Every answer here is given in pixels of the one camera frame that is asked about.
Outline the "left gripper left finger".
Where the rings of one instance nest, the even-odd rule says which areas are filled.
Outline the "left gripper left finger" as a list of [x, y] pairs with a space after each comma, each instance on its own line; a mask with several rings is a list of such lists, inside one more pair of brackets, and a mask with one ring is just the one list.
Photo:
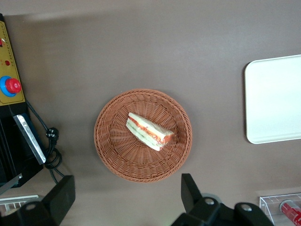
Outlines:
[[0, 217], [2, 226], [58, 226], [76, 197], [73, 175], [63, 177], [43, 198], [14, 199], [19, 208]]

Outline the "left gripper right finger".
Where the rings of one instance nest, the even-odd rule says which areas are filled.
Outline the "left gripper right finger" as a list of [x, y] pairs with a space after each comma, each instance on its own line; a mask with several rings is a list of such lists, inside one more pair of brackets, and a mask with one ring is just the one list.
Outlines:
[[233, 211], [211, 196], [203, 196], [191, 174], [181, 176], [181, 199], [185, 208], [174, 226], [233, 226]]

